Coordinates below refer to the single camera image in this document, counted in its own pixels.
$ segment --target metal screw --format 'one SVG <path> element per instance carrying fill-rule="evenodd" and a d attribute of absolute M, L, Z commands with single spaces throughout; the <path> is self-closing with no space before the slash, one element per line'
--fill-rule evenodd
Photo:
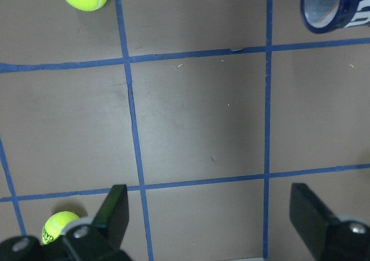
<path fill-rule="evenodd" d="M 22 238 L 20 241 L 16 242 L 13 246 L 12 246 L 12 251 L 14 252 L 18 252 L 18 251 L 22 251 L 23 249 L 25 249 L 29 244 L 29 239 L 28 238 Z"/>
<path fill-rule="evenodd" d="M 88 231 L 89 231 L 88 226 L 87 225 L 84 225 L 84 226 L 81 226 L 79 229 L 77 229 L 74 232 L 73 236 L 76 239 L 83 238 L 83 237 L 85 237 L 87 235 Z"/>
<path fill-rule="evenodd" d="M 351 228 L 353 233 L 356 234 L 365 234 L 366 233 L 366 227 L 358 222 L 353 222 L 349 225 L 349 228 Z"/>

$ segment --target blue can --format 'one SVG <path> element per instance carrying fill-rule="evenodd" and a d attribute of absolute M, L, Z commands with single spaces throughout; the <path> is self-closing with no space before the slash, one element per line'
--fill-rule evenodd
<path fill-rule="evenodd" d="M 301 0 L 301 16 L 315 34 L 370 24 L 370 0 Z"/>

